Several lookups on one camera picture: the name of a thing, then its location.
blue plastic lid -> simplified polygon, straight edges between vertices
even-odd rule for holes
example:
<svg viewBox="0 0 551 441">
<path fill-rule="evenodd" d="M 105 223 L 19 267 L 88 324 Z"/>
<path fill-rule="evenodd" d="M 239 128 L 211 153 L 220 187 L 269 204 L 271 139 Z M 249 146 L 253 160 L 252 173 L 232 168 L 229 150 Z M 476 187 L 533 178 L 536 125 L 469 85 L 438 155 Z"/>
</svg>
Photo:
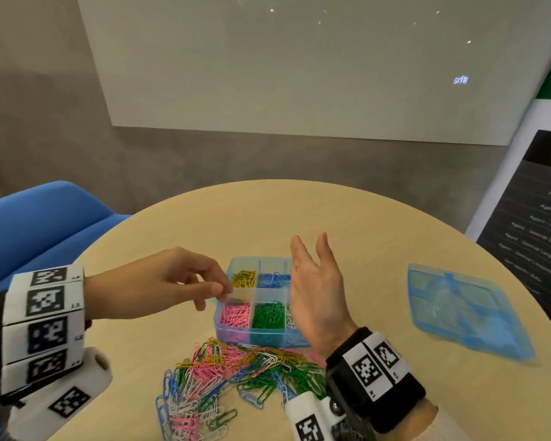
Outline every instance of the blue plastic lid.
<svg viewBox="0 0 551 441">
<path fill-rule="evenodd" d="M 535 356 L 506 294 L 492 281 L 412 263 L 408 298 L 422 330 L 515 360 Z"/>
</svg>

whiteboard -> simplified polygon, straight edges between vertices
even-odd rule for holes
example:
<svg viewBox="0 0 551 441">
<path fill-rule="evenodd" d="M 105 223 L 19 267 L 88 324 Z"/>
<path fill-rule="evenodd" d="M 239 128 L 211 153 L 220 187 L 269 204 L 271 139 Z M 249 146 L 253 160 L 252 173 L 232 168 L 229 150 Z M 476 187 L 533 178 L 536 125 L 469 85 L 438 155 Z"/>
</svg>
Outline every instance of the whiteboard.
<svg viewBox="0 0 551 441">
<path fill-rule="evenodd" d="M 115 126 L 508 145 L 551 0 L 78 0 Z"/>
</svg>

hand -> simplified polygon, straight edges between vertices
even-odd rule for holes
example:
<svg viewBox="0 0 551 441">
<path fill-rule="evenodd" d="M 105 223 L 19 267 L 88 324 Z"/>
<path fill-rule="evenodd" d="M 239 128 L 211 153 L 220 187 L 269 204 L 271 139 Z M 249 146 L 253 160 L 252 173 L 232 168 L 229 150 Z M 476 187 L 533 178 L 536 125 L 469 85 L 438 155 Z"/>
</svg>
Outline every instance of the hand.
<svg viewBox="0 0 551 441">
<path fill-rule="evenodd" d="M 176 247 L 87 277 L 84 311 L 87 319 L 133 319 L 188 300 L 204 311 L 206 299 L 224 302 L 232 291 L 215 260 Z"/>
<path fill-rule="evenodd" d="M 345 302 L 343 275 L 328 245 L 327 234 L 316 240 L 318 266 L 299 236 L 290 242 L 293 267 L 290 308 L 298 329 L 317 353 L 328 357 L 356 330 Z"/>
</svg>

wristband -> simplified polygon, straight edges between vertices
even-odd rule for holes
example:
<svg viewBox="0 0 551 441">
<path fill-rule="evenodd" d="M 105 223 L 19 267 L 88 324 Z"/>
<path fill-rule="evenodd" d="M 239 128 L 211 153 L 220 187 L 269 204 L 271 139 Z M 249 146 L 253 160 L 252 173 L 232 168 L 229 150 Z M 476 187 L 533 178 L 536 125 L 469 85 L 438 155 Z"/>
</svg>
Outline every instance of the wristband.
<svg viewBox="0 0 551 441">
<path fill-rule="evenodd" d="M 85 325 L 81 266 L 15 274 L 2 314 L 0 394 L 80 365 Z"/>
<path fill-rule="evenodd" d="M 327 359 L 327 385 L 348 416 L 368 419 L 378 433 L 394 429 L 426 395 L 398 351 L 367 328 Z"/>
</svg>

blue plastic box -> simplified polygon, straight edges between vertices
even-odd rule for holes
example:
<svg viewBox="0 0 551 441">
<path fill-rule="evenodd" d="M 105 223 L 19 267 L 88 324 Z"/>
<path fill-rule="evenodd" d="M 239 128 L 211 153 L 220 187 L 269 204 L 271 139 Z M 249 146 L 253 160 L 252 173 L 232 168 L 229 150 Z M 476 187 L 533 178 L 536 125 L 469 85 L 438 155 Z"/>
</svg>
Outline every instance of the blue plastic box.
<svg viewBox="0 0 551 441">
<path fill-rule="evenodd" d="M 289 274 L 292 266 L 291 258 L 282 257 L 235 257 L 228 265 L 228 280 L 233 282 L 233 276 L 242 270 L 256 271 L 256 283 L 261 273 Z M 229 303 L 250 303 L 251 311 L 249 326 L 240 328 L 235 326 L 221 325 L 220 317 L 223 313 L 224 303 L 217 302 L 214 312 L 214 327 L 218 340 L 236 344 L 271 346 L 275 348 L 305 348 L 309 343 L 304 339 L 298 329 L 258 329 L 251 328 L 253 324 L 253 313 L 258 303 L 273 303 L 278 301 L 284 305 L 286 313 L 289 312 L 290 289 L 285 288 L 233 288 L 233 293 L 228 296 Z"/>
<path fill-rule="evenodd" d="M 515 360 L 535 356 L 506 294 L 492 281 L 411 264 L 408 298 L 420 329 Z"/>
</svg>

